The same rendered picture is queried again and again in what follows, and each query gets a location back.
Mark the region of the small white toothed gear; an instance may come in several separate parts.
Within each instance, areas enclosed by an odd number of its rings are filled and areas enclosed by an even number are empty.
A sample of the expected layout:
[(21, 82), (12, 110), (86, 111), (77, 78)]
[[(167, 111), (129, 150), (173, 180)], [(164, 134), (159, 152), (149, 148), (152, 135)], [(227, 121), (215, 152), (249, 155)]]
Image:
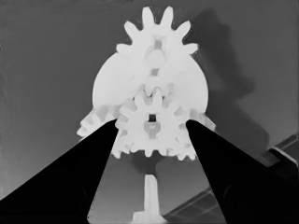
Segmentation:
[(115, 118), (114, 105), (101, 105), (94, 108), (81, 122), (77, 135), (82, 139), (97, 131), (107, 122)]
[(143, 91), (135, 96), (131, 106), (120, 109), (115, 126), (119, 130), (111, 154), (119, 159), (122, 154), (143, 151), (150, 157), (154, 151), (162, 156), (177, 157), (180, 161), (194, 160), (195, 150), (189, 133), (181, 125), (190, 117), (172, 92), (163, 97), (156, 89), (151, 97)]
[(143, 7), (142, 28), (132, 22), (123, 25), (130, 44), (118, 44), (115, 85), (125, 92), (134, 91), (142, 84), (147, 87), (176, 83), (180, 75), (188, 76), (187, 65), (198, 47), (184, 44), (183, 38), (191, 28), (189, 21), (173, 27), (174, 8), (164, 9), (161, 20), (153, 18), (149, 6)]
[(206, 115), (205, 112), (201, 112), (192, 108), (187, 112), (187, 115), (188, 120), (186, 121), (186, 125), (188, 127), (201, 124), (212, 132), (216, 131), (216, 124)]

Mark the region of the small white T-shaped piece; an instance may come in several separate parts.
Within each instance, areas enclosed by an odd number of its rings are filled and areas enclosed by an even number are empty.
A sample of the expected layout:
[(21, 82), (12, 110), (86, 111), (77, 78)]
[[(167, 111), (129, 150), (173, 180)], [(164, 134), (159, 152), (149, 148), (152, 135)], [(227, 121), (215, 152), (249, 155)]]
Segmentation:
[(142, 211), (134, 212), (130, 224), (165, 224), (161, 216), (158, 182), (154, 175), (145, 175), (144, 207)]

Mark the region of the white round carrier with pins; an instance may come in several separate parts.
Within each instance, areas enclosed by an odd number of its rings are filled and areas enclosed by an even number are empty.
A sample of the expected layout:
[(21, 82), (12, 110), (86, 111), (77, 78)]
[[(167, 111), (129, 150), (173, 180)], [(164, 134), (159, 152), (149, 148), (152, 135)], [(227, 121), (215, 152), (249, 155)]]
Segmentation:
[(100, 68), (93, 83), (92, 121), (103, 125), (121, 107), (169, 118), (178, 108), (207, 110), (208, 90), (203, 70), (189, 53), (162, 50), (142, 55), (115, 53)]

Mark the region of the dark robot body block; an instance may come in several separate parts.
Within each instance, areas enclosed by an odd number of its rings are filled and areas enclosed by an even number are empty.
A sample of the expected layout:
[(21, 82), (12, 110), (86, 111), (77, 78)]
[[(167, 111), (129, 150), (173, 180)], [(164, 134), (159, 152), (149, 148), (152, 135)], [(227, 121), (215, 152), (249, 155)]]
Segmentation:
[(294, 133), (270, 147), (267, 153), (276, 161), (269, 166), (273, 173), (299, 186), (299, 133)]

